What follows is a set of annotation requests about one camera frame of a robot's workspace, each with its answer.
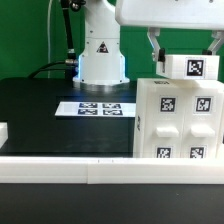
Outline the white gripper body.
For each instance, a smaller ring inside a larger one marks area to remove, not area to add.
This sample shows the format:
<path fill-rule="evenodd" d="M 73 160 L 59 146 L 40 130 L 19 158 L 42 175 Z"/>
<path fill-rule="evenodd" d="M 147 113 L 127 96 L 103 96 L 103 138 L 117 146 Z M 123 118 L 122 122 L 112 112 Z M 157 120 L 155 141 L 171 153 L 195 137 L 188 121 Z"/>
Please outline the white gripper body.
<path fill-rule="evenodd" d="M 120 25 L 224 30 L 224 0 L 117 0 Z"/>

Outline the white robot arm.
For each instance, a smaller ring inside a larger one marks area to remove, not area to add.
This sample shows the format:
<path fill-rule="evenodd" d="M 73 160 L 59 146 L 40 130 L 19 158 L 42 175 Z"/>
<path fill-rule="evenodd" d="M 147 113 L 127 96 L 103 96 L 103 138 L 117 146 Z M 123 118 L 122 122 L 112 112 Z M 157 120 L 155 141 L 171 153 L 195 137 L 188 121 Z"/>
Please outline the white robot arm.
<path fill-rule="evenodd" d="M 125 85 L 120 27 L 146 27 L 156 73 L 169 79 L 218 78 L 224 45 L 224 0 L 84 0 L 85 48 L 79 56 L 76 85 L 90 89 Z M 159 46 L 162 28 L 210 30 L 214 41 L 201 55 L 170 55 Z"/>

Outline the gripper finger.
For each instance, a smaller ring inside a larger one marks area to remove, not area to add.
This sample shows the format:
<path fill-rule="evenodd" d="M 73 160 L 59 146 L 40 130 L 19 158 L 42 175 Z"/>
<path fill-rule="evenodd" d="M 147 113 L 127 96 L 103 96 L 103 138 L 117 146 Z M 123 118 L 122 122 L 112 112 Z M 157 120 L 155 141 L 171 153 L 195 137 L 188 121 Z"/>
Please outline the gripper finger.
<path fill-rule="evenodd" d="M 215 55 L 224 44 L 224 31 L 213 31 L 213 41 L 207 49 L 202 51 L 203 55 Z"/>
<path fill-rule="evenodd" d="M 157 38 L 160 35 L 159 28 L 150 27 L 147 31 L 147 37 L 153 48 L 152 59 L 154 62 L 159 63 L 162 66 L 162 70 L 165 70 L 165 49 L 161 48 Z"/>

